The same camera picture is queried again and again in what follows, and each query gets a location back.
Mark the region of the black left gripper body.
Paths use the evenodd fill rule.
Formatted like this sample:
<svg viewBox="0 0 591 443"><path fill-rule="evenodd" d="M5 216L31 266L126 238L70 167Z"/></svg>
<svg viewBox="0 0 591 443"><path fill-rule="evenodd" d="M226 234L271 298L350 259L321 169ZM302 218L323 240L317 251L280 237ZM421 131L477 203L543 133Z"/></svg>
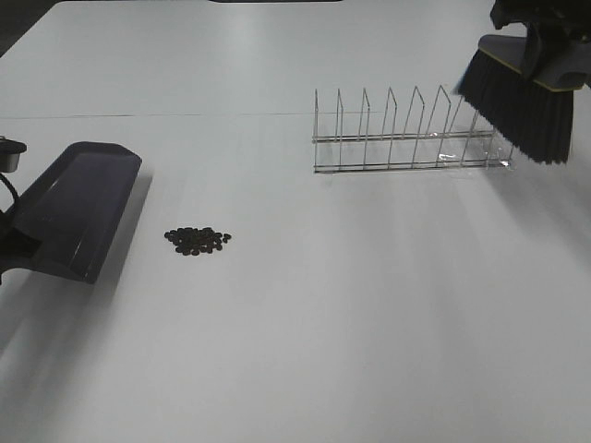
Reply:
<svg viewBox="0 0 591 443"><path fill-rule="evenodd" d="M1 271L27 269L37 252L37 240L13 225L13 217L1 213Z"/></svg>

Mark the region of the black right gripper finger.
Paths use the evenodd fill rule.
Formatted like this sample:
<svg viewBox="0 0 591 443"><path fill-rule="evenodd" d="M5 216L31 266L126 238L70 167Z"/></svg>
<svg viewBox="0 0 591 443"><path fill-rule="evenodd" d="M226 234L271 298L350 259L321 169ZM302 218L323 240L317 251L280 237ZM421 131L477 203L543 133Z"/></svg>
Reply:
<svg viewBox="0 0 591 443"><path fill-rule="evenodd" d="M525 49L521 74L525 80L539 78L553 58L557 29L549 24L530 22L526 26Z"/></svg>

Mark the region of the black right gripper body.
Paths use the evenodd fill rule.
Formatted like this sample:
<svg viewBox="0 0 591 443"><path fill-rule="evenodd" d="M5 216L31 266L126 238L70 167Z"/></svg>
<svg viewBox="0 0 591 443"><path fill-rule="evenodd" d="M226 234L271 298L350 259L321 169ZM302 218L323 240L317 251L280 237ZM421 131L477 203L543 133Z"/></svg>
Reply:
<svg viewBox="0 0 591 443"><path fill-rule="evenodd" d="M590 2L566 0L516 0L494 2L490 13L496 30L512 23L560 30L573 40L590 40Z"/></svg>

